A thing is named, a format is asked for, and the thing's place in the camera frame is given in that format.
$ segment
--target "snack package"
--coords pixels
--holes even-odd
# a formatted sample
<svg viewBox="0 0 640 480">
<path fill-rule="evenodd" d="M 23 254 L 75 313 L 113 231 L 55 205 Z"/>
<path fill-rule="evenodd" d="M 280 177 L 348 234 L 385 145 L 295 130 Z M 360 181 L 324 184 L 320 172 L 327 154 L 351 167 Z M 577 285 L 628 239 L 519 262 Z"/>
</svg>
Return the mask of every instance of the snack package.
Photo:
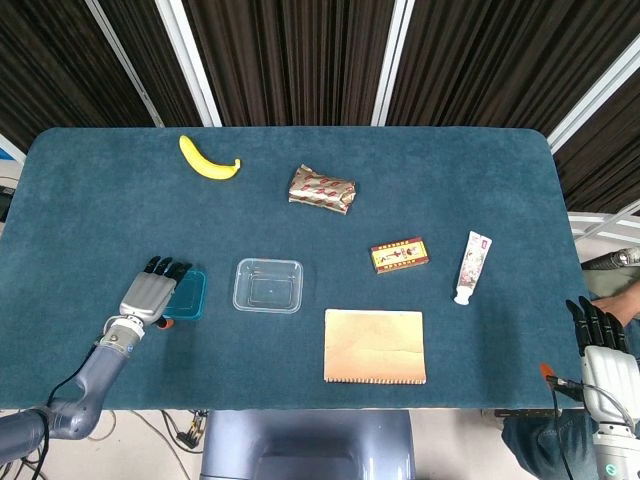
<svg viewBox="0 0 640 480">
<path fill-rule="evenodd" d="M 306 165 L 296 170 L 289 187 L 289 202 L 328 208 L 343 215 L 355 196 L 356 182 L 320 175 Z"/>
<path fill-rule="evenodd" d="M 376 273 L 393 272 L 429 262 L 429 254 L 420 237 L 386 243 L 371 248 Z"/>
</svg>

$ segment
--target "blue container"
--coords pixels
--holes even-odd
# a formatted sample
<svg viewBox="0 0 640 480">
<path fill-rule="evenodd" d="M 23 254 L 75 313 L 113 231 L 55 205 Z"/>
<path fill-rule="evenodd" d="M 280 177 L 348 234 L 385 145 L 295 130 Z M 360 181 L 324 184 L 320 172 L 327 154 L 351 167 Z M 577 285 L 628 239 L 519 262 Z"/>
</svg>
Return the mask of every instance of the blue container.
<svg viewBox="0 0 640 480">
<path fill-rule="evenodd" d="M 204 310 L 207 291 L 207 274 L 200 270 L 189 270 L 164 310 L 164 316 L 174 320 L 199 320 Z"/>
</svg>

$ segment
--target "yellow banana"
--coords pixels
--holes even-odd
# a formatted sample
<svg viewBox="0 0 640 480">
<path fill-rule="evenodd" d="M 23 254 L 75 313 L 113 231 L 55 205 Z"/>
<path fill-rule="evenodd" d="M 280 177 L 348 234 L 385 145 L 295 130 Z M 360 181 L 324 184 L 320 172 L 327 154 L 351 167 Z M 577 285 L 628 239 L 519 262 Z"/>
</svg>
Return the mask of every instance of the yellow banana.
<svg viewBox="0 0 640 480">
<path fill-rule="evenodd" d="M 182 154 L 191 165 L 191 168 L 203 177 L 214 180 L 227 180 L 240 170 L 239 158 L 236 158 L 235 165 L 218 165 L 207 160 L 186 135 L 180 135 L 180 150 L 182 150 Z"/>
</svg>

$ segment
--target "small box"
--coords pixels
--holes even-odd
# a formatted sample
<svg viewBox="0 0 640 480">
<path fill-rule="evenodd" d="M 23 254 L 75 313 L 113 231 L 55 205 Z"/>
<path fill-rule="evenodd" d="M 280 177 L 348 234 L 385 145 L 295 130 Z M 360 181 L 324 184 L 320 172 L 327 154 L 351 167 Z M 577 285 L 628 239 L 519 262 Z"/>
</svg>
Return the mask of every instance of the small box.
<svg viewBox="0 0 640 480">
<path fill-rule="evenodd" d="M 376 273 L 393 272 L 429 262 L 429 255 L 420 237 L 385 243 L 371 248 Z"/>
</svg>

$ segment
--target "red object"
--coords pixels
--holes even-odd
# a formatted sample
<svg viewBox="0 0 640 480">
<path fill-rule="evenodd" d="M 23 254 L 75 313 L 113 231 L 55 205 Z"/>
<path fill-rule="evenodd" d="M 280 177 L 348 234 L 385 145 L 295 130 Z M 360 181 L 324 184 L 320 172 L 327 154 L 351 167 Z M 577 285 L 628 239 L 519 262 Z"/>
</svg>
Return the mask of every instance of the red object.
<svg viewBox="0 0 640 480">
<path fill-rule="evenodd" d="M 542 375 L 542 378 L 544 378 L 545 382 L 547 381 L 547 377 L 557 377 L 556 372 L 554 372 L 551 365 L 547 363 L 540 364 L 540 374 Z"/>
</svg>

